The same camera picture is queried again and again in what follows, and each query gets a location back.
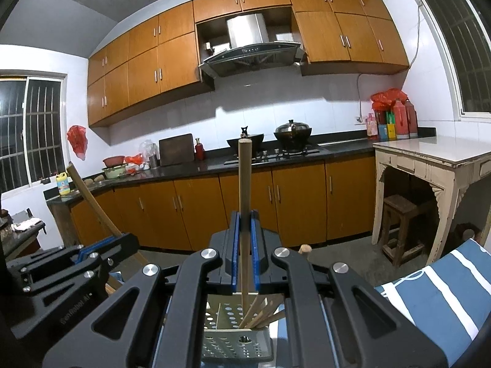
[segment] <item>backsplash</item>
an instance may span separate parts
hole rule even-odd
[[[111,155],[134,155],[150,139],[192,133],[205,150],[227,147],[227,139],[274,130],[289,119],[312,127],[312,134],[365,129],[359,116],[358,75],[302,77],[298,67],[280,67],[215,81],[214,92],[179,100],[144,112],[110,127]],[[398,87],[400,76],[361,75],[362,114],[371,109],[370,95]]]

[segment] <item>yellow detergent bottle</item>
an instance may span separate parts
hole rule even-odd
[[[70,184],[68,183],[68,176],[65,172],[56,176],[56,184],[58,185],[58,191],[60,195],[66,195],[70,193]]]

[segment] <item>red bottle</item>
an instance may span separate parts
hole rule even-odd
[[[203,144],[200,143],[199,138],[196,138],[196,159],[204,160],[205,158],[205,148],[203,148]]]
[[[404,107],[406,108],[406,114],[408,115],[408,126],[409,126],[409,137],[417,138],[418,137],[418,117],[416,115],[416,110],[414,109],[414,105],[409,101],[409,98],[406,99],[404,103]]]
[[[407,140],[409,138],[408,115],[406,108],[400,99],[396,99],[396,103],[392,108],[396,119],[396,134],[398,140]]]

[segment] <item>window frame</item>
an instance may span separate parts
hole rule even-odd
[[[431,32],[435,37],[435,41],[440,50],[440,56],[443,60],[445,71],[447,73],[447,79],[450,87],[450,94],[452,97],[452,104],[454,108],[454,116],[456,120],[461,121],[491,121],[491,112],[465,112],[463,109],[462,102],[462,93],[460,89],[460,83],[458,82],[457,71],[455,69],[455,64],[452,59],[452,55],[450,49],[448,48],[448,44],[445,41],[445,37],[443,32],[441,31],[440,25],[437,22],[433,12],[430,9],[429,4],[426,0],[416,0],[417,2],[422,3],[421,9],[423,10],[423,14],[427,19],[428,26],[430,27]],[[488,42],[488,46],[491,49],[491,38],[486,31],[481,18],[479,17],[477,10],[473,6],[471,0],[465,0],[469,5],[474,17],[479,24],[481,31],[484,34],[486,41]]]
[[[2,76],[2,81],[25,81],[25,90],[24,90],[24,100],[22,102],[22,113],[23,113],[23,122],[22,122],[22,138],[24,144],[24,161],[25,161],[25,169],[27,171],[28,176],[28,184],[23,185],[18,188],[11,189],[6,192],[2,192],[2,197],[12,197],[26,189],[33,188],[41,184],[41,180],[32,181],[30,175],[29,168],[29,159],[27,152],[27,139],[26,139],[26,128],[25,128],[25,119],[26,119],[26,100],[28,97],[28,89],[29,89],[29,81],[30,80],[42,80],[42,81],[53,81],[60,83],[60,136],[61,136],[61,153],[63,156],[63,165],[66,167],[68,165],[68,161],[70,160],[68,155],[68,140],[64,135],[67,133],[67,123],[66,123],[66,78],[52,77],[52,76],[29,76],[29,75],[13,75],[12,77]],[[50,183],[55,182],[55,175],[49,177]]]

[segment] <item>wooden stool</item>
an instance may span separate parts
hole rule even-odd
[[[431,209],[433,201],[429,200],[420,205],[415,205],[401,195],[392,195],[384,198],[384,212],[382,223],[382,236],[380,239],[381,250],[384,252],[392,265],[399,267],[404,260],[413,258],[421,252],[423,244],[418,243],[417,246],[404,252],[406,247],[406,239],[408,237],[409,221],[420,214],[426,213]],[[401,225],[399,227],[399,236],[397,240],[389,241],[389,229],[392,214],[399,217]]]

